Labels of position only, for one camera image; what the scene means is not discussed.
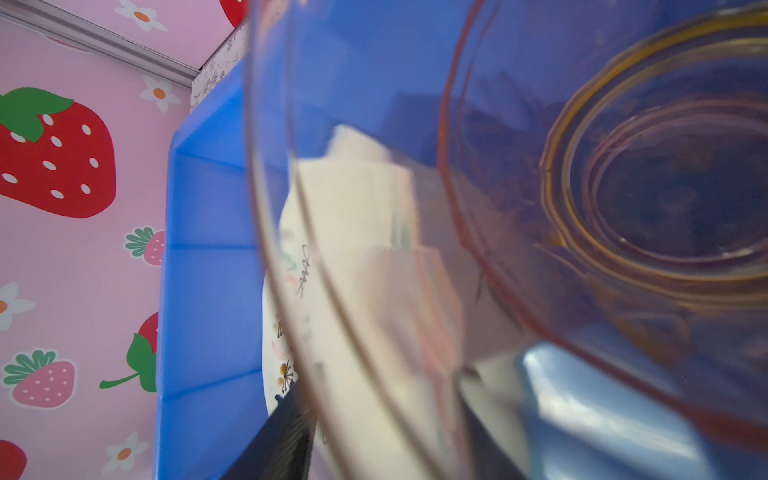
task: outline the pink wallpaper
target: pink wallpaper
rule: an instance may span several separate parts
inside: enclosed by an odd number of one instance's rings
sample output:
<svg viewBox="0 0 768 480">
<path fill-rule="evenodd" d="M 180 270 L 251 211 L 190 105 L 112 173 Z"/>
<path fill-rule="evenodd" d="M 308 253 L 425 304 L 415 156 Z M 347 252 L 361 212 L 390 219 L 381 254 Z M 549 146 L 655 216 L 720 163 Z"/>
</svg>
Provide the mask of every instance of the pink wallpaper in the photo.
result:
<svg viewBox="0 0 768 480">
<path fill-rule="evenodd" d="M 78 4 L 145 33 L 119 3 Z M 190 91 L 4 21 L 0 45 L 0 478 L 146 480 L 167 153 Z"/>
<path fill-rule="evenodd" d="M 95 24 L 200 68 L 245 16 L 248 0 L 49 0 Z"/>
</svg>

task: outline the clear plastic container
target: clear plastic container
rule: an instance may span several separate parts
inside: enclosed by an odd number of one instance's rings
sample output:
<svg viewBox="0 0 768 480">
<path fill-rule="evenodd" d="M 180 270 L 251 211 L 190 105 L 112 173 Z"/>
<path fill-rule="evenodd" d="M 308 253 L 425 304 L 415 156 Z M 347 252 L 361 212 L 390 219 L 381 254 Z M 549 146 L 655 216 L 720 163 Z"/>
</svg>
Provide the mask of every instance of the clear plastic container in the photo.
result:
<svg viewBox="0 0 768 480">
<path fill-rule="evenodd" d="M 532 425 L 589 430 L 552 414 L 568 389 L 542 387 L 573 371 L 596 375 L 612 415 L 689 429 L 680 445 L 706 447 L 658 449 L 701 460 L 699 478 L 739 462 L 752 465 L 744 478 L 765 474 L 768 10 L 747 4 L 307 0 L 253 30 L 254 213 L 338 472 L 482 477 L 474 413 L 459 408 L 479 372 L 511 405 L 499 422 L 525 424 L 515 434 L 530 455 L 513 470 L 565 478 L 541 467 Z M 328 174 L 330 161 L 344 166 Z M 355 210 L 382 204 L 376 182 L 389 175 L 396 205 Z M 350 239 L 388 215 L 389 241 Z M 298 290 L 283 280 L 291 242 L 311 266 Z M 365 285 L 379 293 L 361 300 Z M 410 301 L 436 310 L 406 312 Z M 483 371 L 500 358 L 490 381 Z M 648 442 L 625 440 L 628 451 Z M 640 472 L 627 478 L 686 478 L 685 463 L 621 458 Z"/>
</svg>

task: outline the white flower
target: white flower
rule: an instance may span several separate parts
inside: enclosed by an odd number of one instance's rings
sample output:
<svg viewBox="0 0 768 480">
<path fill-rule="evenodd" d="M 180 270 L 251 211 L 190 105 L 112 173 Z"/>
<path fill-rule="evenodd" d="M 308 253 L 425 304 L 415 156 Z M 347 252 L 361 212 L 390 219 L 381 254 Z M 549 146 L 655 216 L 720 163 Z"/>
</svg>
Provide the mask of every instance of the white flower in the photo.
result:
<svg viewBox="0 0 768 480">
<path fill-rule="evenodd" d="M 118 0 L 123 8 L 116 8 L 115 11 L 119 15 L 123 15 L 127 18 L 132 18 L 136 21 L 136 25 L 144 31 L 150 31 L 152 28 L 157 30 L 168 31 L 165 25 L 157 21 L 157 12 L 149 7 L 138 8 L 132 4 L 130 0 Z"/>
<path fill-rule="evenodd" d="M 126 472 L 130 471 L 134 467 L 136 455 L 142 453 L 149 446 L 148 443 L 139 443 L 138 441 L 139 432 L 133 432 L 131 436 L 125 439 L 125 443 L 109 445 L 107 455 L 110 456 L 110 459 L 101 473 L 109 473 L 118 466 Z"/>
<path fill-rule="evenodd" d="M 17 283 L 9 283 L 0 288 L 0 330 L 11 328 L 14 313 L 23 313 L 35 308 L 35 302 L 16 298 L 17 296 Z"/>
<path fill-rule="evenodd" d="M 161 112 L 167 112 L 169 104 L 176 105 L 181 103 L 179 97 L 170 92 L 172 87 L 169 81 L 158 81 L 149 75 L 145 75 L 144 84 L 147 85 L 147 89 L 142 91 L 139 97 L 142 97 L 144 100 L 153 101 Z"/>
</svg>

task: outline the strawberry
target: strawberry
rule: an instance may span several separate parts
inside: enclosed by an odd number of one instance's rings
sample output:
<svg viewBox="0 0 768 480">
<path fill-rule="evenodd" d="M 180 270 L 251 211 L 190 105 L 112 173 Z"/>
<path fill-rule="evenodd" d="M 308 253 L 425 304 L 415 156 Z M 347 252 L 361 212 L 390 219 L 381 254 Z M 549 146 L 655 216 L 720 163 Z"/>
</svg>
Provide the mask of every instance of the strawberry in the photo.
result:
<svg viewBox="0 0 768 480">
<path fill-rule="evenodd" d="M 155 313 L 144 321 L 139 333 L 134 333 L 134 341 L 128 347 L 125 360 L 136 373 L 119 380 L 103 381 L 98 388 L 110 389 L 128 380 L 139 377 L 141 388 L 147 392 L 156 392 L 154 383 L 155 366 L 157 358 L 157 320 L 160 314 Z"/>
<path fill-rule="evenodd" d="M 0 480 L 19 480 L 27 468 L 27 455 L 18 445 L 0 440 Z"/>
<path fill-rule="evenodd" d="M 0 96 L 0 195 L 87 218 L 116 188 L 112 139 L 93 111 L 39 88 Z"/>
<path fill-rule="evenodd" d="M 137 228 L 126 235 L 125 240 L 128 240 L 125 249 L 130 250 L 134 257 L 144 257 L 147 265 L 160 266 L 163 263 L 165 230 L 155 233 L 152 227 Z"/>
<path fill-rule="evenodd" d="M 35 409 L 56 409 L 74 393 L 75 368 L 69 360 L 54 362 L 55 350 L 19 353 L 5 364 L 3 383 L 10 386 L 13 403 Z"/>
<path fill-rule="evenodd" d="M 227 20 L 230 21 L 233 27 L 237 28 L 246 15 L 248 15 L 248 2 L 249 0 L 219 0 Z"/>
</svg>

